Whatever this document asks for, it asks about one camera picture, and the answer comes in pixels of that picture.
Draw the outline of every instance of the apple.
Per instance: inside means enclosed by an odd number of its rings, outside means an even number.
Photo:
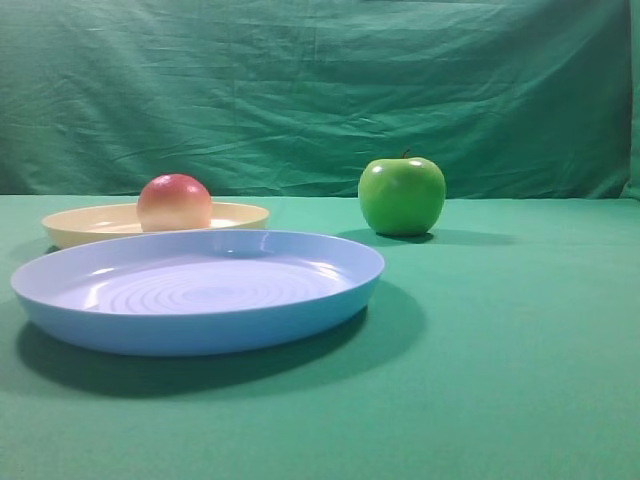
[[[419,236],[437,222],[446,198],[440,168],[422,157],[381,158],[367,165],[358,183],[360,208],[380,235]]]
[[[198,180],[172,173],[145,185],[138,197],[136,213],[143,232],[209,228],[213,202]]]

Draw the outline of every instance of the plate rim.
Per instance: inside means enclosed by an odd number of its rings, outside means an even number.
[[[246,223],[254,223],[254,222],[261,222],[264,221],[266,219],[268,219],[271,216],[271,211],[266,208],[266,207],[262,207],[260,205],[253,205],[250,203],[238,203],[238,202],[217,202],[215,200],[212,200],[212,203],[214,205],[232,205],[232,206],[240,206],[240,207],[249,207],[251,209],[256,209],[256,210],[261,210],[262,215],[259,218],[256,218],[255,220],[252,220],[251,222],[243,222],[244,224]],[[68,232],[68,233],[78,233],[78,234],[82,234],[82,233],[95,233],[95,232],[91,232],[90,230],[86,230],[86,229],[71,229],[71,228],[60,228],[54,225],[50,224],[50,221],[52,218],[54,217],[58,217],[58,216],[63,216],[65,214],[69,214],[72,212],[80,212],[83,210],[94,210],[94,209],[100,209],[100,208],[109,208],[109,207],[126,207],[126,206],[136,206],[137,203],[136,202],[126,202],[126,203],[105,203],[102,205],[92,205],[92,206],[86,206],[86,207],[78,207],[78,208],[70,208],[67,210],[61,210],[59,212],[54,212],[54,213],[50,213],[48,215],[45,215],[44,217],[42,217],[40,219],[40,224],[47,230],[56,230],[58,232]],[[165,231],[161,231],[161,232],[140,232],[143,234],[155,234],[155,233],[174,233],[174,232],[179,232],[179,231],[197,231],[197,230],[218,230],[216,229],[212,229],[211,227],[208,228],[192,228],[192,229],[188,229],[188,230],[175,230],[175,231],[171,231],[171,230],[165,230]],[[107,232],[100,232],[103,233],[105,235],[110,235],[116,232],[111,232],[111,231],[107,231]]]
[[[46,303],[40,300],[35,300],[32,297],[28,296],[28,295],[24,295],[23,293],[19,292],[19,290],[16,288],[15,286],[15,279],[16,277],[21,274],[21,272],[23,272],[25,269],[31,267],[32,265],[38,263],[39,261],[42,261],[42,259],[47,258],[49,256],[52,255],[69,255],[70,252],[72,251],[77,251],[78,249],[89,249],[89,248],[99,248],[98,245],[102,245],[105,242],[107,243],[113,243],[113,242],[131,242],[131,241],[147,241],[146,237],[148,235],[151,236],[178,236],[178,235],[229,235],[229,234],[242,234],[242,233],[262,233],[262,234],[287,234],[287,235],[303,235],[303,236],[313,236],[313,237],[323,237],[323,238],[328,238],[331,240],[337,240],[340,242],[344,242],[344,243],[349,243],[349,244],[353,244],[353,245],[357,245],[358,248],[362,248],[364,250],[368,250],[369,252],[371,252],[372,254],[374,254],[375,257],[377,257],[379,263],[378,263],[378,268],[376,268],[375,270],[375,274],[368,276],[367,279],[360,281],[352,286],[350,286],[347,289],[344,290],[340,290],[338,292],[334,292],[334,293],[330,293],[328,295],[322,295],[320,297],[317,298],[310,298],[310,299],[306,299],[306,300],[299,300],[299,301],[293,301],[293,302],[287,302],[284,303],[282,305],[271,305],[271,306],[266,306],[266,307],[253,307],[253,308],[243,308],[243,309],[233,309],[233,310],[224,310],[224,311],[218,311],[218,312],[196,312],[196,313],[181,313],[181,314],[170,314],[170,313],[143,313],[143,314],[137,314],[137,313],[118,313],[118,312],[86,312],[84,310],[81,309],[77,309],[77,308],[70,308],[70,307],[64,307],[64,306],[59,306],[59,305],[52,305],[51,303]],[[58,310],[58,311],[62,311],[62,312],[73,312],[74,314],[85,314],[85,315],[89,315],[93,318],[102,318],[102,319],[113,319],[113,318],[118,318],[120,320],[123,319],[132,319],[135,318],[136,321],[138,320],[148,320],[148,319],[153,319],[153,318],[163,318],[163,319],[175,319],[175,318],[181,318],[181,319],[202,319],[205,317],[218,317],[218,316],[222,316],[222,315],[243,315],[243,314],[248,314],[250,312],[256,312],[256,311],[273,311],[273,310],[278,310],[278,309],[282,309],[282,308],[286,308],[286,307],[291,307],[291,306],[298,306],[298,305],[304,305],[306,303],[312,303],[312,302],[317,302],[318,300],[323,300],[323,299],[328,299],[328,298],[332,298],[332,297],[336,297],[338,295],[342,295],[345,293],[348,293],[350,291],[356,290],[364,285],[367,285],[371,282],[375,282],[378,279],[380,279],[380,277],[382,276],[382,274],[384,273],[384,270],[386,268],[386,259],[384,257],[384,255],[382,255],[382,253],[380,253],[377,249],[369,246],[369,245],[365,245],[364,243],[360,243],[357,242],[355,240],[351,240],[348,238],[343,238],[343,237],[339,237],[337,235],[329,235],[329,234],[323,234],[323,233],[315,233],[315,232],[303,232],[303,231],[295,231],[295,230],[262,230],[262,229],[253,229],[253,228],[246,228],[246,229],[232,229],[232,230],[226,230],[226,229],[220,229],[220,230],[182,230],[182,231],[170,231],[170,232],[150,232],[148,235],[136,235],[136,236],[131,236],[131,237],[121,237],[121,238],[112,238],[112,239],[107,239],[107,240],[103,240],[101,242],[94,242],[94,243],[87,243],[87,244],[83,244],[83,245],[78,245],[76,247],[71,248],[67,248],[67,249],[62,249],[62,250],[58,250],[55,252],[51,252],[51,253],[47,253],[44,255],[41,255],[33,260],[30,260],[24,264],[22,264],[21,266],[19,266],[16,270],[14,270],[14,272],[11,274],[10,277],[10,285],[11,285],[11,289],[14,292],[14,295],[18,296],[18,297],[22,297],[23,299],[27,300],[28,302],[37,304],[41,307],[47,308],[47,309],[54,309],[54,310]]]

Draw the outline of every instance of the plate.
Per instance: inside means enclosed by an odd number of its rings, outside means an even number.
[[[268,347],[366,307],[385,263],[360,243],[255,229],[151,233],[20,267],[11,286],[49,335],[103,352],[192,356]]]
[[[255,205],[213,202],[213,215],[212,229],[263,229],[269,210]],[[66,210],[45,217],[42,226],[51,242],[61,249],[148,233],[142,231],[135,203]]]

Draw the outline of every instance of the light blue plastic plate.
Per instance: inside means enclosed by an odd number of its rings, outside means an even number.
[[[130,355],[238,352],[290,342],[363,309],[384,259],[359,243],[265,230],[106,240],[19,268],[33,323],[89,349]]]

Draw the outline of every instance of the yellow plate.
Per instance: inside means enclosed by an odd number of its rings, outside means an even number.
[[[269,210],[241,203],[213,203],[212,229],[264,229]],[[69,248],[111,238],[143,235],[135,203],[77,208],[42,219],[49,238],[58,248]]]

